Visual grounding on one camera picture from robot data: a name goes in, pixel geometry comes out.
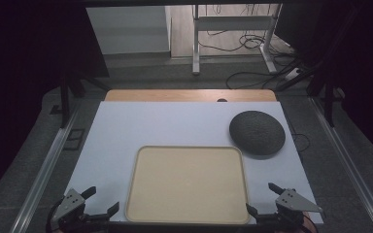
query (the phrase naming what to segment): white metal stand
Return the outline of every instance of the white metal stand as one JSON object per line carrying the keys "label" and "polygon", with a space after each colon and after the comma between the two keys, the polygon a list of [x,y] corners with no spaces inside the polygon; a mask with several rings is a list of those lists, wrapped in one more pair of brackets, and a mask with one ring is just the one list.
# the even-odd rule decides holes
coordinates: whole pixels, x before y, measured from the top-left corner
{"label": "white metal stand", "polygon": [[274,62],[269,52],[269,45],[277,24],[278,14],[282,4],[279,4],[272,16],[251,16],[251,17],[200,17],[198,15],[198,5],[195,5],[193,18],[193,57],[192,74],[199,75],[199,43],[198,33],[200,31],[245,31],[245,30],[265,30],[267,31],[264,43],[259,49],[265,60],[269,73],[277,73]]}

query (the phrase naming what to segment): white tabletop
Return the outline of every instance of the white tabletop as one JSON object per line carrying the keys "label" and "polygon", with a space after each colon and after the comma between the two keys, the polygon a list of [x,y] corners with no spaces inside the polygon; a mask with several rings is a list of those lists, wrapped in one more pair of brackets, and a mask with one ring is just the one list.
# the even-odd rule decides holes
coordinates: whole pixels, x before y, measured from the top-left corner
{"label": "white tabletop", "polygon": [[[286,142],[268,157],[243,153],[249,204],[260,214],[276,212],[274,183],[295,188],[316,202],[297,154],[279,102],[102,102],[83,151],[65,190],[83,192],[96,186],[86,200],[85,212],[104,214],[117,201],[121,210],[111,221],[127,221],[124,208],[138,150],[143,146],[236,147],[229,122],[238,114],[256,110],[276,118],[284,127]],[[320,214],[311,214],[322,223]],[[256,223],[252,218],[249,223]]]}

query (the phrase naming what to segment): wooden table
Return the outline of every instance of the wooden table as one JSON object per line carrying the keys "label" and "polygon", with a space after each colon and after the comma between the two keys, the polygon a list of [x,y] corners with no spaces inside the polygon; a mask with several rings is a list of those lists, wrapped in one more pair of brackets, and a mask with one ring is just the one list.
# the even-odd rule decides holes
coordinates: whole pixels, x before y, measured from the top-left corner
{"label": "wooden table", "polygon": [[105,101],[173,101],[173,102],[251,102],[277,101],[275,93],[266,89],[114,89]]}

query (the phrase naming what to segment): gray carpet floor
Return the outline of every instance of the gray carpet floor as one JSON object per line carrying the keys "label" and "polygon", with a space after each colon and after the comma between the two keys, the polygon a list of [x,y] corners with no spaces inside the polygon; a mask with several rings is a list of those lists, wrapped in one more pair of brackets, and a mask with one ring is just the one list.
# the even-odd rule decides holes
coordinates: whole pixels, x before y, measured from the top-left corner
{"label": "gray carpet floor", "polygon": [[[152,60],[136,58],[124,61],[107,57],[110,78],[99,79],[112,88],[226,88],[226,79],[236,72],[266,73],[261,57],[217,58],[201,61],[201,74],[191,74],[190,60],[170,60],[165,57]],[[230,80],[233,87],[262,88],[266,81],[261,75],[247,75]],[[269,82],[265,88],[274,88],[281,79]],[[308,180],[324,211],[324,225],[320,232],[373,232],[373,221],[365,209],[356,188],[341,163],[337,151],[325,134],[313,109],[305,87],[308,80],[286,91],[277,92],[282,103],[293,140],[303,161]],[[105,92],[83,82],[84,98],[70,97],[72,106],[79,106],[72,129],[83,132],[84,139],[90,130]],[[19,151],[17,158],[0,182],[0,232],[8,232],[36,178],[51,147],[61,122],[61,115],[51,115],[54,105],[60,104],[59,89],[49,92],[43,99],[42,111],[36,124]],[[373,146],[351,122],[339,103],[334,104],[334,123],[337,132],[351,153],[359,172],[373,192]],[[45,232],[45,223],[51,205],[64,193],[79,159],[83,144],[70,140],[65,143],[49,183],[31,218],[27,232]]]}

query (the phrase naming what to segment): beige tray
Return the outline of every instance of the beige tray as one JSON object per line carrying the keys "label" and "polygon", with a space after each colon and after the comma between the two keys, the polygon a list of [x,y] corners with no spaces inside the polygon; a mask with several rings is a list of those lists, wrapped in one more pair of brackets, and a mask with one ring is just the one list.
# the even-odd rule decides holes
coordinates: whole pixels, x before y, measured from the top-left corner
{"label": "beige tray", "polygon": [[135,222],[245,224],[241,152],[229,147],[143,147],[126,217]]}

